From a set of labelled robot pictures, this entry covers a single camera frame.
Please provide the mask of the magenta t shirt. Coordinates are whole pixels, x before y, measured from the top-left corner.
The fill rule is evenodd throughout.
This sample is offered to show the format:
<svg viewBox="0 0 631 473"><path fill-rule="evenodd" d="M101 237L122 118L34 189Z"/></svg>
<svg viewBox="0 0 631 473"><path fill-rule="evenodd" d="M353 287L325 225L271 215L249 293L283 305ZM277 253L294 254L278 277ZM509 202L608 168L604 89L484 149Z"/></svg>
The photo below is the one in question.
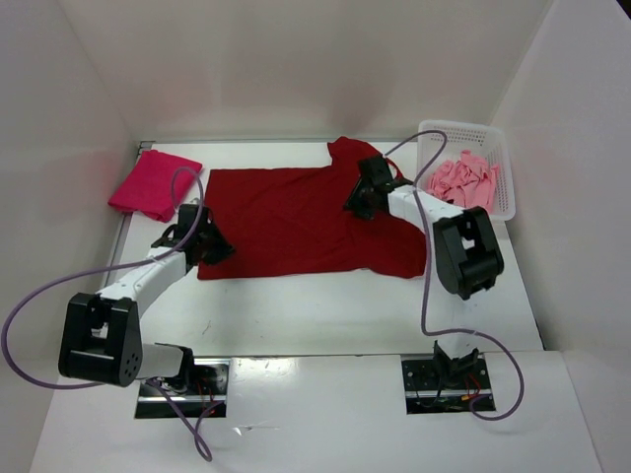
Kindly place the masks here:
<svg viewBox="0 0 631 473"><path fill-rule="evenodd" d="M139 212L166 223L202 169L196 161L156 150L144 151L107 204L121 213Z"/></svg>

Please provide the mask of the dark red t shirt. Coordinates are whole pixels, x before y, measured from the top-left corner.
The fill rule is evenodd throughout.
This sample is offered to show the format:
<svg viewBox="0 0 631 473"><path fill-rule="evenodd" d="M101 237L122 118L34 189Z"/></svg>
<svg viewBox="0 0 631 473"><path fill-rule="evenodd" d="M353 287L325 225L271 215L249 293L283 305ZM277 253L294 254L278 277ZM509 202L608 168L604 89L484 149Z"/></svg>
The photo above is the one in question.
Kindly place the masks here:
<svg viewBox="0 0 631 473"><path fill-rule="evenodd" d="M235 253L201 264L200 280L279 277L369 269L403 279L423 275L426 248L415 226L379 212L370 221L343 210L358 164L378 150L340 137L321 168L214 169L205 204Z"/></svg>

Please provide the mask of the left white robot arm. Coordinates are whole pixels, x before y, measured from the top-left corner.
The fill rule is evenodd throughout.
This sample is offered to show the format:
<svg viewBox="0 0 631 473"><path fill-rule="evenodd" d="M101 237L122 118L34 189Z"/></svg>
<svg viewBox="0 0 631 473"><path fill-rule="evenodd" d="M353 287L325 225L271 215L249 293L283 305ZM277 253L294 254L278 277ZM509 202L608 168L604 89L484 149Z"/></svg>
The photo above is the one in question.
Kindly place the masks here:
<svg viewBox="0 0 631 473"><path fill-rule="evenodd" d="M174 393L191 390L197 380L193 351L144 343L140 320L192 268L218 264L234 252L208 207L181 205L177 221L152 243L142 265L95 294L79 293L70 300L58 358L60 374L120 387L160 378Z"/></svg>

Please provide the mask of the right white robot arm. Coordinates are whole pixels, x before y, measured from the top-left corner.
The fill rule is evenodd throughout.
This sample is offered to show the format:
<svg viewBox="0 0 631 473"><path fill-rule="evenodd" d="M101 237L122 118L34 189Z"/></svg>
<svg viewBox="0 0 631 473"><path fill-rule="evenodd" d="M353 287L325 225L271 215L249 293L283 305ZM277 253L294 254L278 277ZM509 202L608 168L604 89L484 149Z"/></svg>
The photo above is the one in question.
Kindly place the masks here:
<svg viewBox="0 0 631 473"><path fill-rule="evenodd" d="M460 325L477 312L477 295L491 290L504 271L504 259L488 213L462 209L396 178L383 156L359 162L359 178L344 209L370 220L381 211L423 232L426 269L421 333L434 340L432 372L443 387L454 387L475 367L485 340L504 354L496 337Z"/></svg>

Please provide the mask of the light pink t shirt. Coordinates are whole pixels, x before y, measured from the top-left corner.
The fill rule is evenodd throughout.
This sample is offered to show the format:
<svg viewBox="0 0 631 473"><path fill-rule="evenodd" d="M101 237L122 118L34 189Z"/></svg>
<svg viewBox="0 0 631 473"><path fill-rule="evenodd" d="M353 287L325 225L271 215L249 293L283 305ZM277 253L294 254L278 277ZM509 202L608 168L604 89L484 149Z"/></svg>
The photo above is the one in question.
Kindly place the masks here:
<svg viewBox="0 0 631 473"><path fill-rule="evenodd" d="M490 165L469 150L459 160L446 160L429 177L425 191L444 202L471 209L482 207L491 213L500 167Z"/></svg>

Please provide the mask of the white plastic basket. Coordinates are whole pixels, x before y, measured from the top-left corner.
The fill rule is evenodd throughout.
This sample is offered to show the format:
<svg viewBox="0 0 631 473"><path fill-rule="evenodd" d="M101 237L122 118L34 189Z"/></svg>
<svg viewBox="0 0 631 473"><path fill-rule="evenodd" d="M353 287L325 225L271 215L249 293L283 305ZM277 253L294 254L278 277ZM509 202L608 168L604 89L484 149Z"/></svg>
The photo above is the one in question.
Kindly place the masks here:
<svg viewBox="0 0 631 473"><path fill-rule="evenodd" d="M504 133L447 120L419 124L420 189L462 208L482 207L495 221L516 214L511 162Z"/></svg>

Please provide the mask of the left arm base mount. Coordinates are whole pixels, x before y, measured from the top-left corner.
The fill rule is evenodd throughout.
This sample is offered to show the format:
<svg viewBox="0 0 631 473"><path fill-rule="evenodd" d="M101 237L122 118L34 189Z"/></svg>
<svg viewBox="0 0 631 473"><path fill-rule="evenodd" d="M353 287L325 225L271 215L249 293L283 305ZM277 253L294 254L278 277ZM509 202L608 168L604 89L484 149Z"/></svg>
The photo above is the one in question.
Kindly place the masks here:
<svg viewBox="0 0 631 473"><path fill-rule="evenodd" d="M134 418L151 420L176 417L176 412L161 389L187 419L198 418L205 411L208 411L209 418L225 418L230 368L230 359L195 358L188 381L159 377L156 379L158 388L142 381Z"/></svg>

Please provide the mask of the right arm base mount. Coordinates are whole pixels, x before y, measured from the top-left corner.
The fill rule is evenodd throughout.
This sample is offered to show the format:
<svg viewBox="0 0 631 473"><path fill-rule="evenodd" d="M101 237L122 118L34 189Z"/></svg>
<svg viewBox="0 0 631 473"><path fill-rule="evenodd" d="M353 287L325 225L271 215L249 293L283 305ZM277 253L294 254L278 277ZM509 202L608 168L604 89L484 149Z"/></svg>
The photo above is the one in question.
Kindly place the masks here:
<svg viewBox="0 0 631 473"><path fill-rule="evenodd" d="M407 415L469 412L471 401L476 411L496 411L483 358L450 379L438 374L430 355L402 357L400 364Z"/></svg>

